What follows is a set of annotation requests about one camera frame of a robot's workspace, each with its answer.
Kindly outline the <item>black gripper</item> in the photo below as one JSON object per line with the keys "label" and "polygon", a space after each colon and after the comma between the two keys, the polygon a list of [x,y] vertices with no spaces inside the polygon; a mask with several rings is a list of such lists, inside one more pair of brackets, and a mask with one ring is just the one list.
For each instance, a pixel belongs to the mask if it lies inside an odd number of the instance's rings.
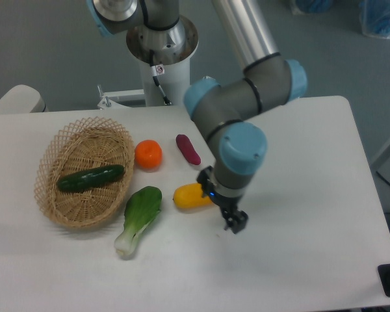
{"label": "black gripper", "polygon": [[248,215],[238,210],[238,203],[242,198],[239,190],[228,189],[221,185],[215,179],[212,166],[204,168],[198,174],[196,181],[201,185],[204,195],[219,206],[225,220],[224,230],[231,230],[233,234],[242,231],[248,223]]}

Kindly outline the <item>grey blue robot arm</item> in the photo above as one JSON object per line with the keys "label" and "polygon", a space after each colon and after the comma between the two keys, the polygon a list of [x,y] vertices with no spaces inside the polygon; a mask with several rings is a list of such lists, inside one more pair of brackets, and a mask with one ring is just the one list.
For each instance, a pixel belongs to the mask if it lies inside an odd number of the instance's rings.
{"label": "grey blue robot arm", "polygon": [[126,33],[145,104],[186,108],[215,159],[199,173],[198,183],[219,206],[227,228],[238,233],[248,222],[238,203],[267,150],[264,133],[249,120],[302,97],[307,76],[298,61],[280,55],[256,1],[214,1],[213,6],[244,73],[228,86],[208,77],[190,81],[198,32],[180,14],[178,1],[87,2],[103,36]]}

